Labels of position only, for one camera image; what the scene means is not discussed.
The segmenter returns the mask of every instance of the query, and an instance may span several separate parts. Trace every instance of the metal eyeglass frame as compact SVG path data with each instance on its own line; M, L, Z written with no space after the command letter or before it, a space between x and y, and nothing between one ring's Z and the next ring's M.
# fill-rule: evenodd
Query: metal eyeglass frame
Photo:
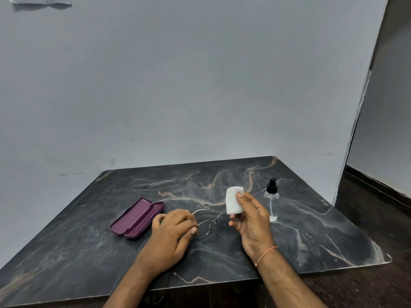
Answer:
M214 219L214 220L207 219L206 221L202 221L201 223L199 223L199 224L197 225L197 227L198 227L198 226L201 225L202 223L207 222L207 221L210 221L210 226L209 226L209 228L208 228L208 232L207 232L205 235L203 235L203 236L201 236L201 237L199 237L199 238L204 238L205 236L207 236L207 235L210 233L210 231L211 231L211 224L212 224L212 223L215 223L215 224L216 224L217 226L219 226L220 228L223 227L223 226L225 226L226 223L227 223L227 222L225 222L224 225L218 225L218 224L217 224L217 219L221 216L221 214L226 213L227 211L219 211L219 210L215 210L215 209L199 209L199 210L195 211L195 212L193 213L193 215L194 215L195 213L203 212L203 211L208 211L208 212L220 212L220 214L218 214L217 218Z

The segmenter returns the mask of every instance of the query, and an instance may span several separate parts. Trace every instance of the dark floor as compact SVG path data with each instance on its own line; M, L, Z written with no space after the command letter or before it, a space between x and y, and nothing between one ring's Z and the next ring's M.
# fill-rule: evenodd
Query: dark floor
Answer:
M411 307L411 214L395 201L344 173L336 208L392 258L391 264L304 276L328 307ZM161 297L151 298L154 303ZM101 307L105 298L39 307ZM274 307L264 285L215 285L166 294L155 307Z

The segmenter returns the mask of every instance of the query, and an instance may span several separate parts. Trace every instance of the purple glasses case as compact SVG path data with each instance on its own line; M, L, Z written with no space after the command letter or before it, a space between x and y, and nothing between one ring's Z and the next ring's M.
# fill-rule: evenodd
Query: purple glasses case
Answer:
M152 203L150 200L140 198L110 225L110 230L118 236L136 238L146 230L164 207L164 202Z

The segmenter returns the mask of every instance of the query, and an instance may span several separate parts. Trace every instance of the marble tabletop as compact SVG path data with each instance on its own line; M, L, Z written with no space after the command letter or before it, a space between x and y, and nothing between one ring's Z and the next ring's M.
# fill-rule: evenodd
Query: marble tabletop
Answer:
M0 269L0 307L109 295L150 237L117 237L110 224L139 198L165 211L224 210L226 189L243 186L267 206L278 180L280 252L299 273L385 264L391 257L275 157L131 168L103 172ZM198 216L198 221L207 216ZM195 238L180 263L151 290L258 278L239 234L228 225Z

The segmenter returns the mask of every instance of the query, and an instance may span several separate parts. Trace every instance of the clear plastic bottle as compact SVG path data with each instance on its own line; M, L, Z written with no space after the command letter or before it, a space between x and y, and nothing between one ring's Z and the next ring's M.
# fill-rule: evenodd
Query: clear plastic bottle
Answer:
M270 183L267 185L267 190L264 197L270 199L270 222L275 222L278 217L278 199L280 195L277 192L276 179L271 177Z

